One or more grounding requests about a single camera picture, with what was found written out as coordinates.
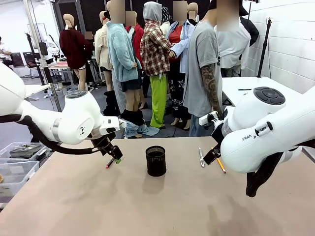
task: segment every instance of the gray t-shirt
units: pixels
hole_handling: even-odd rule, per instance
[[[190,38],[188,66],[185,80],[184,106],[190,114],[203,117],[212,111],[205,90],[201,68],[215,64],[214,77],[218,82],[218,97],[222,104],[222,77],[218,65],[219,46],[216,32],[208,22],[199,22]]]

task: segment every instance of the red jacket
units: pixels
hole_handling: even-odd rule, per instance
[[[84,35],[75,29],[63,30],[59,38],[60,49],[67,57],[71,69],[79,69],[92,57],[90,42]]]
[[[131,26],[126,27],[127,32],[129,32],[130,29],[131,29]],[[138,60],[140,61],[141,66],[143,68],[143,63],[142,63],[141,55],[140,55],[140,42],[141,42],[142,36],[144,34],[144,30],[141,28],[141,26],[139,24],[137,24],[134,28],[134,32],[135,32],[135,34],[133,37],[133,46],[134,46],[134,50],[136,52],[136,56],[137,56]]]

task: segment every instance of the arm tattoo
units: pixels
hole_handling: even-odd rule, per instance
[[[214,77],[215,65],[207,65],[201,68],[201,74],[204,87],[207,91],[208,98],[213,106],[214,110],[220,110],[219,98],[218,98],[218,83]]]

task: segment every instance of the teal fleece jacket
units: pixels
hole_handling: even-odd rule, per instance
[[[123,24],[106,23],[107,45],[109,58],[113,64],[114,73],[119,82],[138,79],[138,69],[142,69],[139,60],[138,68],[132,65],[135,61],[133,45]]]

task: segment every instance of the lime green pants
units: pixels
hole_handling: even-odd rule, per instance
[[[152,119],[151,126],[161,128],[164,124],[164,112],[166,107],[167,98],[167,79],[163,74],[159,79],[159,75],[150,76],[151,89],[152,89]]]

